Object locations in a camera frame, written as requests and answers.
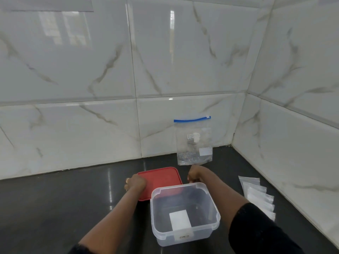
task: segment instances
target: forearm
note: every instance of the forearm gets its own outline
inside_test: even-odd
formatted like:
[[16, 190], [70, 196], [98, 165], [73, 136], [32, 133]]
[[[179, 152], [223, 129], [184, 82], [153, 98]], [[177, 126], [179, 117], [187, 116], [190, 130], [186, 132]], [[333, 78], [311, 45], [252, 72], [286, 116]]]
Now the forearm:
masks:
[[208, 169], [204, 170], [200, 177], [206, 184], [223, 222], [230, 228], [235, 214], [243, 205], [248, 203], [248, 200]]
[[129, 189], [115, 208], [79, 243], [97, 254], [115, 253], [133, 216], [140, 193], [139, 189]]

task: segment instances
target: red lid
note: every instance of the red lid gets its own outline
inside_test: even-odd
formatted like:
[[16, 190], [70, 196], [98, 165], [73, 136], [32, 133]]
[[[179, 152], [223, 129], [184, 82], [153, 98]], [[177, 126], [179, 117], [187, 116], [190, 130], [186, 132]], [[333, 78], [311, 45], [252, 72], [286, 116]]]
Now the red lid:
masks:
[[179, 172], [174, 167], [143, 171], [139, 172], [138, 175], [147, 180], [146, 189], [141, 194], [139, 201], [150, 200], [155, 188], [182, 185]]

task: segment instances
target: black countertop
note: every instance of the black countertop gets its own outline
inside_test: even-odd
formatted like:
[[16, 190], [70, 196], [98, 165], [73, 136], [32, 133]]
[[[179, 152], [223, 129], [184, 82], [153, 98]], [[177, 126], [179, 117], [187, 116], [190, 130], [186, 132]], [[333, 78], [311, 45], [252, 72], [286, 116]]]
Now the black countertop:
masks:
[[[339, 253], [232, 147], [214, 148], [213, 161], [205, 166], [240, 193], [238, 175], [260, 177], [275, 197], [276, 223], [305, 253]], [[162, 167], [176, 167], [187, 182], [189, 166], [178, 166], [176, 154], [0, 181], [0, 253], [66, 253], [118, 203], [127, 177]], [[138, 203], [118, 253], [234, 252], [222, 223], [208, 239], [159, 246], [151, 228], [150, 202], [144, 201]]]

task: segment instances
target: stack of plastic bags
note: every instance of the stack of plastic bags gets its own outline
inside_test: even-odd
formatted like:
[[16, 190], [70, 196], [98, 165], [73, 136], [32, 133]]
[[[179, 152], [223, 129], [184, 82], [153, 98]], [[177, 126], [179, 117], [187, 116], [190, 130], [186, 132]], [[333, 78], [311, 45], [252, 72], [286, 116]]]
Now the stack of plastic bags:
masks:
[[256, 205], [271, 220], [275, 220], [274, 196], [266, 194], [267, 188], [260, 185], [260, 178], [239, 176], [244, 197]]

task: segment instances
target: black sleeve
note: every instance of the black sleeve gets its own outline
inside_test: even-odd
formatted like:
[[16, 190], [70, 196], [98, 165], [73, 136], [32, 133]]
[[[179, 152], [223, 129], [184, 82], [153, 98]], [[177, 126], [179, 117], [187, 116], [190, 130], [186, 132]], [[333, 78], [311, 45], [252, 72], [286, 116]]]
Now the black sleeve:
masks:
[[90, 250], [88, 248], [86, 248], [85, 246], [83, 246], [83, 245], [76, 244], [68, 252], [68, 254], [95, 254], [95, 253], [90, 252]]
[[228, 235], [236, 254], [303, 254], [302, 249], [252, 203], [235, 215]]

